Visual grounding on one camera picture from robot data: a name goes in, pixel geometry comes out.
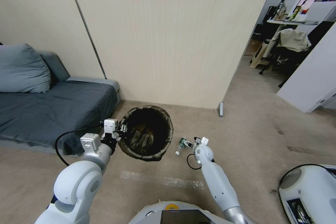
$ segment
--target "stool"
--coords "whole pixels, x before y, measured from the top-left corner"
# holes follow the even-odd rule
[[[261,58],[263,57],[266,48],[268,46],[268,44],[270,43],[270,39],[264,40],[264,42],[261,44],[261,46],[259,47],[258,51],[255,53],[255,55],[253,56],[253,58],[251,59],[250,63],[251,63],[251,67],[256,68],[257,65],[262,64],[262,65],[268,65],[269,61],[264,61],[261,60]]]

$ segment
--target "white cloth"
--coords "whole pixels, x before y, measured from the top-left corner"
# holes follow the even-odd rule
[[[272,50],[280,36],[277,47],[286,47],[289,50],[295,52],[307,51],[311,46],[308,36],[305,32],[297,31],[293,29],[284,29],[274,34],[273,38],[269,42],[264,57],[266,57]]]

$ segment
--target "sofa cushion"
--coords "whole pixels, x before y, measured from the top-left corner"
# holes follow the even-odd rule
[[[0,45],[0,92],[43,93],[50,89],[50,71],[28,44]]]

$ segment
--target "beige carpet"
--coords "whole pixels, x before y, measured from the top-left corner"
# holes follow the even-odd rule
[[[167,153],[160,162],[146,163],[118,148],[90,210],[91,223],[128,223],[138,210],[159,200],[193,203],[222,216],[205,184],[204,189],[165,184],[168,177],[205,182],[201,171],[191,170],[186,163],[190,150],[175,155],[178,140],[194,136],[210,139],[215,161],[252,218],[259,223],[287,223],[274,191],[279,178],[302,163],[336,164],[336,115],[330,110],[310,114],[297,110],[275,94],[281,75],[265,72],[260,76],[249,61],[250,57],[243,58],[232,81],[223,118],[216,110],[159,105],[171,115],[174,126]],[[121,119],[129,109],[143,104],[122,101],[113,117]],[[47,207],[63,168],[56,155],[0,147],[0,223],[33,223]],[[125,177],[133,173],[142,179]]]

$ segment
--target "gray sofa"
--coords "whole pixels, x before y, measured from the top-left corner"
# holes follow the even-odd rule
[[[0,93],[0,145],[55,152],[56,138],[66,132],[98,124],[120,103],[116,81],[70,77],[56,54],[38,51],[51,74],[45,93]],[[65,135],[59,148],[65,155],[83,152],[80,137]]]

